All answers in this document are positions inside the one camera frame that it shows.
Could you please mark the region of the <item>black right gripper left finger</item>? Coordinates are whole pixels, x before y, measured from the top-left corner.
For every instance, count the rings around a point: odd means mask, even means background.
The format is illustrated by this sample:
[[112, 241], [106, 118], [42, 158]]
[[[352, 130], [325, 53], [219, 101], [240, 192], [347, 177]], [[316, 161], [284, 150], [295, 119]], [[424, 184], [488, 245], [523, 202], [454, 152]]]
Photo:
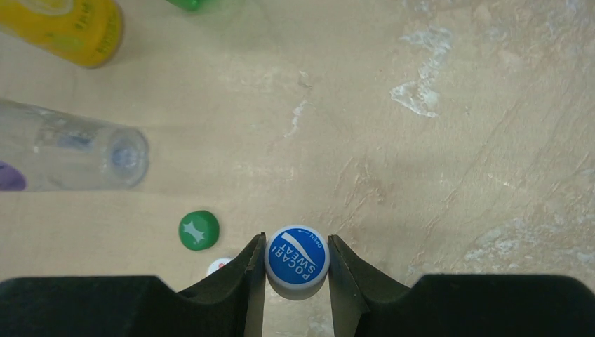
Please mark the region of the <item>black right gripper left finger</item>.
[[200, 282], [155, 276], [19, 277], [1, 283], [2, 336], [260, 336], [266, 236]]

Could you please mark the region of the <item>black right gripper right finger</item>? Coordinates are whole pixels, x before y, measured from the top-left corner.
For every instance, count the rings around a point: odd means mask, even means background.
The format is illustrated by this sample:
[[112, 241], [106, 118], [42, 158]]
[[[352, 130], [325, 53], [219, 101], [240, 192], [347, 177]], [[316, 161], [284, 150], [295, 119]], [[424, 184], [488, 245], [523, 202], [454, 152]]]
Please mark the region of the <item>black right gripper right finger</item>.
[[405, 286], [329, 236], [336, 336], [593, 336], [594, 293], [561, 275], [424, 275]]

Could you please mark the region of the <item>blue white bottle cap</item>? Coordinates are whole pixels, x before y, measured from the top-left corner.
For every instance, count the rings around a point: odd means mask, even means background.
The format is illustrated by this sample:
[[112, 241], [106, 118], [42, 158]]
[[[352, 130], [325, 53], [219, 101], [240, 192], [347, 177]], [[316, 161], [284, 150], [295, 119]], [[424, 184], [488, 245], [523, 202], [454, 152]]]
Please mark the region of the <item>blue white bottle cap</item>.
[[322, 235], [305, 225], [277, 230], [267, 241], [265, 269], [271, 287], [288, 300], [305, 300], [323, 286], [330, 251]]

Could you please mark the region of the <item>green bottle cap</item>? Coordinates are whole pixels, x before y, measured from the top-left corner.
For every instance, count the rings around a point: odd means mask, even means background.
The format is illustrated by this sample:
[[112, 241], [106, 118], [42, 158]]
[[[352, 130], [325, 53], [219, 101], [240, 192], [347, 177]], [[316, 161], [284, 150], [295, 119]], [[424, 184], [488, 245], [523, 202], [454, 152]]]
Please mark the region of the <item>green bottle cap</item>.
[[210, 211], [193, 211], [180, 220], [178, 236], [187, 249], [202, 251], [217, 243], [220, 238], [220, 224]]

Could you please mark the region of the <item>white red water bottle cap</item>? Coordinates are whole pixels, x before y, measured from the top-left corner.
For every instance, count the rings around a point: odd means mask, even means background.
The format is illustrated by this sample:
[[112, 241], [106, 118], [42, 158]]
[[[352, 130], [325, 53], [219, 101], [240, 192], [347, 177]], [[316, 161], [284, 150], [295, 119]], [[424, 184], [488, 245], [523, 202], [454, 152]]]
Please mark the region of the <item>white red water bottle cap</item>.
[[213, 274], [214, 272], [218, 271], [220, 268], [226, 266], [226, 264], [230, 263], [233, 258], [230, 257], [223, 257], [214, 260], [206, 270], [206, 276]]

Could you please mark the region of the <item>clear bottle with label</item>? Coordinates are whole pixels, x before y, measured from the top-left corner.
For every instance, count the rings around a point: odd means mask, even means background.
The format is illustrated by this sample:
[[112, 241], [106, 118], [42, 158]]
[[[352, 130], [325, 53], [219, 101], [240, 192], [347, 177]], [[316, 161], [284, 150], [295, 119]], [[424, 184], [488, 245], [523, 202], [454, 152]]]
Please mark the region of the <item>clear bottle with label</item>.
[[1, 191], [127, 190], [149, 168], [136, 128], [1, 100]]

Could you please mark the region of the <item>orange juice bottle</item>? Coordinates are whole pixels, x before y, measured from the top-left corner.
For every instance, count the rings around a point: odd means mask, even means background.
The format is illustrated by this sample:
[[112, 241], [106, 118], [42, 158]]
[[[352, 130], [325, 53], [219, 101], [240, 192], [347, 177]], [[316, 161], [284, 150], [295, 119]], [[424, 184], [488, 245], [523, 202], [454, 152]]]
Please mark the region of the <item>orange juice bottle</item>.
[[123, 40], [116, 1], [2, 1], [1, 31], [81, 67], [109, 62]]

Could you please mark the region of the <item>green plastic bottle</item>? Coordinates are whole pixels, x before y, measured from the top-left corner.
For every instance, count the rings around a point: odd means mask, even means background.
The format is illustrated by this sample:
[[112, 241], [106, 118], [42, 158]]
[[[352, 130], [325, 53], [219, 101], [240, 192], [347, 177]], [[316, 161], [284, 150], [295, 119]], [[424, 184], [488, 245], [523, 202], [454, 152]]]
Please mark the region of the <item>green plastic bottle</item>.
[[208, 11], [218, 7], [217, 0], [167, 0], [168, 3], [188, 12]]

